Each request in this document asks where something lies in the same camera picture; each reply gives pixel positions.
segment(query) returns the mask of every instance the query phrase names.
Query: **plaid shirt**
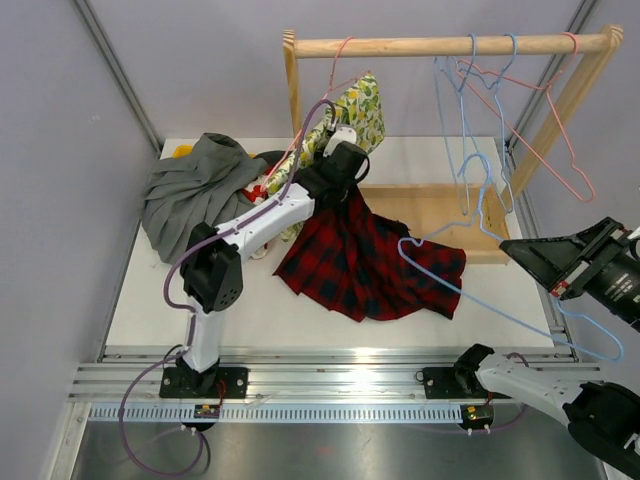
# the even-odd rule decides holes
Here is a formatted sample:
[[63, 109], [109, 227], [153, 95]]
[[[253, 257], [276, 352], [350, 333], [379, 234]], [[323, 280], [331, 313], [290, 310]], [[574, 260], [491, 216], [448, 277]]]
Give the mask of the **plaid shirt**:
[[[337, 208], [307, 220], [274, 275], [296, 294], [357, 322], [364, 317], [393, 320], [421, 308], [451, 319], [459, 295], [400, 257], [398, 240], [408, 236], [403, 223], [373, 214], [354, 187]], [[431, 242], [421, 247], [408, 242], [403, 248], [420, 265], [461, 287], [464, 250]]]

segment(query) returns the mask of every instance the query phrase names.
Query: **ventilation grille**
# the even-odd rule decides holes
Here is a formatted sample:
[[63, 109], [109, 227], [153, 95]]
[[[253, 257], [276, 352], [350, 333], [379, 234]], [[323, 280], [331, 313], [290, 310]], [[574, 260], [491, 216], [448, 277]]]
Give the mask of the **ventilation grille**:
[[[96, 403], [90, 420], [117, 421], [119, 403]], [[194, 405], [132, 403], [125, 407], [127, 422], [203, 422]], [[458, 405], [260, 405], [226, 404], [219, 422], [226, 423], [460, 423]]]

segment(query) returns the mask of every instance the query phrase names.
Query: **wooden rod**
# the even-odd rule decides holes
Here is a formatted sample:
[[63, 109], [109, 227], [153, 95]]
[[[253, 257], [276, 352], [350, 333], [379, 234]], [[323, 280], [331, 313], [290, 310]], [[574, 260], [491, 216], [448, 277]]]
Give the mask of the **wooden rod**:
[[[600, 77], [600, 74], [622, 44], [622, 27], [605, 25], [600, 33], [607, 38], [606, 48], [596, 55], [586, 55], [582, 58], [555, 101], [556, 112], [558, 112], [558, 117], [563, 125], [567, 125], [571, 121], [571, 118], [587, 97], [589, 90], [591, 90], [591, 87], [596, 83], [598, 77]], [[545, 158], [551, 152], [551, 148], [561, 134], [562, 132], [555, 117], [549, 112], [533, 139], [531, 147], [542, 158]], [[511, 188], [514, 198], [517, 198], [523, 192], [539, 166], [540, 161], [527, 149], [522, 161], [518, 163], [513, 175], [511, 175]], [[500, 196], [505, 205], [511, 203], [508, 189], [505, 188]], [[506, 215], [497, 198], [489, 199], [489, 210], [492, 212], [502, 211], [503, 215]]]
[[285, 30], [283, 36], [284, 66], [287, 70], [287, 85], [289, 86], [289, 106], [291, 107], [291, 123], [293, 136], [302, 128], [302, 113], [300, 111], [300, 77], [298, 75], [298, 59], [296, 56], [296, 34], [293, 30]]
[[[578, 53], [598, 53], [607, 48], [604, 34], [577, 35]], [[573, 40], [566, 35], [518, 36], [519, 55], [555, 55], [573, 52]], [[333, 58], [344, 40], [297, 40], [297, 58]], [[471, 37], [354, 38], [340, 52], [341, 57], [436, 57], [471, 55]], [[508, 36], [477, 37], [477, 55], [511, 55]]]

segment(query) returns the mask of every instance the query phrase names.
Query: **wooden rack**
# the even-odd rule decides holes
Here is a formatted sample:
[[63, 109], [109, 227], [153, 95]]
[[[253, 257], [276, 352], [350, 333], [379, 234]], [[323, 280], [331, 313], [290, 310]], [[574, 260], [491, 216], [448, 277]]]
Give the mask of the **wooden rack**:
[[[562, 55], [572, 53], [574, 49], [573, 40], [566, 35], [518, 36], [517, 38], [518, 55]], [[609, 60], [622, 44], [623, 31], [618, 25], [605, 25], [600, 33], [577, 35], [577, 38], [578, 53], [583, 54], [583, 57], [555, 101], [556, 111], [564, 125], [571, 120]], [[293, 30], [284, 32], [284, 59], [294, 135], [302, 125], [298, 59], [333, 58], [342, 42], [342, 39], [298, 40]], [[350, 40], [340, 52], [340, 56], [470, 56], [472, 48], [470, 37], [361, 38]], [[507, 36], [476, 38], [476, 55], [511, 55], [512, 53], [513, 43]], [[553, 115], [549, 113], [531, 142], [531, 146], [545, 157], [560, 135], [560, 128]], [[540, 162], [530, 152], [523, 156], [511, 175], [514, 198], [524, 191], [539, 164]], [[476, 197], [477, 189], [477, 187], [472, 189]], [[449, 221], [460, 220], [456, 218], [455, 213], [459, 212], [459, 208], [454, 185], [370, 185], [363, 186], [362, 192], [374, 211], [404, 221], [415, 236], [433, 231]], [[488, 193], [483, 207], [486, 227], [505, 238], [505, 235], [508, 235], [505, 225], [506, 214], [497, 192]], [[510, 204], [507, 189], [504, 189], [500, 196], [505, 205]], [[451, 216], [443, 219], [443, 212]], [[464, 248], [469, 263], [507, 262], [507, 257], [498, 248], [498, 243], [483, 234], [478, 225], [464, 231], [453, 229], [446, 237], [436, 237], [435, 240]]]

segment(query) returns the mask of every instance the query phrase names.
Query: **gray cloth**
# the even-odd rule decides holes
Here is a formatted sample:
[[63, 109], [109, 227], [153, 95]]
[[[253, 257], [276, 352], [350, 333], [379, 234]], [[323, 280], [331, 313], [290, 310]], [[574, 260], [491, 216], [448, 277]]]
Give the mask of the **gray cloth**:
[[142, 228], [163, 262], [174, 263], [201, 222], [217, 225], [249, 211], [238, 190], [267, 169], [226, 135], [205, 133], [189, 155], [158, 160], [147, 189]]

